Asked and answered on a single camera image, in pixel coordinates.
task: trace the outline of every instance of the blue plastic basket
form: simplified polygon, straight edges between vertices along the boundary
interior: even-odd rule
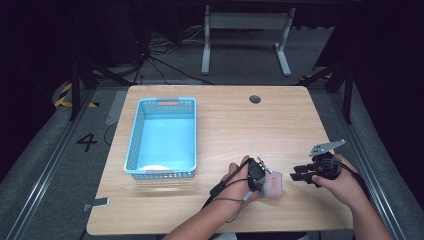
[[[125,172],[135,179],[194,177],[196,100],[146,98],[138,102]]]

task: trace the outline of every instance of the gray carpet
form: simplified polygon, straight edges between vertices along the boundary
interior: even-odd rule
[[[155,58],[183,71],[176,71],[158,61],[145,62],[141,68],[141,84],[201,84],[193,78],[207,80],[216,85],[292,85],[306,74],[313,73],[320,51],[327,41],[331,29],[292,30],[285,47],[286,57],[292,76],[284,77],[273,50],[280,33],[275,31],[214,32],[210,74],[200,74],[203,53],[202,37],[199,42],[181,47],[170,54],[154,55]],[[125,66],[111,69],[119,72]],[[127,76],[129,81],[135,75]],[[352,102],[352,122],[346,128],[338,116],[339,109],[330,101],[332,97],[342,99],[339,94],[328,95],[323,90],[325,80],[309,87],[312,99],[318,110],[325,130],[332,141],[347,139],[347,131],[356,134],[360,145],[369,160],[382,191],[396,217],[401,234],[399,239],[424,239],[424,215],[402,177],[394,167],[390,156],[384,149],[372,125],[361,98],[354,89]],[[57,94],[63,86],[58,86]],[[83,203],[90,203],[97,191],[101,174],[106,162],[110,143],[125,96],[125,87],[113,81],[101,80],[97,90],[89,101],[98,102],[99,107],[86,108],[74,131],[67,139],[57,168],[53,169],[51,181],[47,181],[47,191],[39,198],[39,205],[33,206],[33,213],[27,216],[27,225],[20,231],[18,239],[78,239],[87,224],[89,212],[82,212]],[[42,174],[51,156],[56,151],[65,130],[69,128],[71,111],[59,107],[52,118],[22,153],[14,167],[0,185],[0,239],[5,239],[20,217],[21,209]],[[93,143],[86,151],[86,144],[77,142],[93,136]],[[336,152],[345,155],[355,166],[360,159],[354,146],[348,143]],[[310,239],[318,239],[318,233],[310,232]],[[351,239],[352,231],[328,231],[322,233],[322,239]],[[90,236],[83,239],[160,239],[161,236]]]

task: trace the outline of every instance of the human arm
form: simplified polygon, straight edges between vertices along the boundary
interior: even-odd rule
[[[354,172],[357,170],[342,155],[334,154]],[[353,228],[358,240],[390,240],[391,235],[387,231],[380,216],[377,214],[359,183],[350,172],[341,170],[335,180],[328,180],[320,176],[313,176],[312,180],[327,188],[340,202],[346,204],[353,217]]]
[[[245,156],[242,163],[248,158],[249,156]],[[229,166],[229,173],[224,175],[222,179],[226,179],[231,173],[235,172],[237,167],[237,164],[231,163]],[[247,173],[248,166],[244,166],[231,178],[227,184],[228,187],[224,188],[224,190],[218,194],[217,199],[242,200],[246,193],[250,191],[247,181],[242,180],[247,178]],[[209,239],[221,225],[231,219],[242,207],[255,200],[258,196],[259,193],[256,191],[246,202],[232,200],[212,201],[198,213],[172,230],[163,239]]]

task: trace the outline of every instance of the table top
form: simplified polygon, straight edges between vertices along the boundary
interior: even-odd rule
[[[249,97],[261,102],[251,103]],[[148,97],[194,97],[197,101],[197,168],[193,178],[135,180],[124,171],[137,103]],[[134,86],[129,88],[93,208],[92,235],[168,233],[198,212],[210,189],[245,155],[260,157],[283,173],[283,197],[258,199],[219,232],[352,229],[350,210],[329,191],[290,178],[293,167],[311,162],[314,144],[329,142],[304,87]]]

